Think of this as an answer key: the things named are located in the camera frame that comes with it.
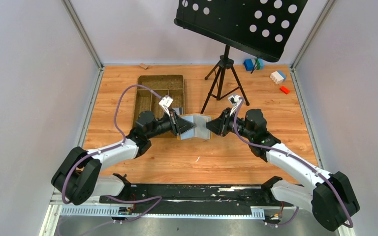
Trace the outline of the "yellow leather card holder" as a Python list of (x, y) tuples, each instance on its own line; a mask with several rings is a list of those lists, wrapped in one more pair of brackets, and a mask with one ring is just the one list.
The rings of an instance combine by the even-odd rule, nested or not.
[(178, 140), (185, 140), (190, 138), (201, 138), (204, 140), (211, 139), (211, 131), (207, 129), (206, 123), (213, 119), (212, 116), (204, 114), (191, 114), (183, 115), (182, 118), (186, 121), (194, 123), (195, 128), (192, 128), (180, 135), (178, 137)]

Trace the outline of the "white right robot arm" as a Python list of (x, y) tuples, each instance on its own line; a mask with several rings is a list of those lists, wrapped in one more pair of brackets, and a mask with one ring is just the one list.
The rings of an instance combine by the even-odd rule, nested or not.
[(351, 217), (360, 205), (349, 178), (342, 172), (321, 169), (292, 152), (267, 130), (267, 121), (260, 109), (250, 109), (245, 118), (238, 118), (231, 108), (206, 122), (206, 128), (218, 136), (232, 132), (249, 145), (251, 152), (288, 173), (299, 182), (291, 184), (281, 177), (266, 182), (271, 195), (312, 213), (316, 221), (329, 231), (341, 225), (353, 227)]

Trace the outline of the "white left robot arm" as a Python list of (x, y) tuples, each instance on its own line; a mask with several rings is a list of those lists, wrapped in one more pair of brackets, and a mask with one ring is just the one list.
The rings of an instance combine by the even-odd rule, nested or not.
[(171, 132), (180, 136), (196, 127), (176, 111), (155, 118), (143, 111), (135, 126), (119, 142), (85, 150), (74, 147), (52, 177), (51, 184), (61, 192), (64, 204), (80, 205), (93, 196), (119, 196), (126, 186), (124, 177), (101, 177), (100, 172), (120, 162), (142, 156), (151, 147), (151, 138)]

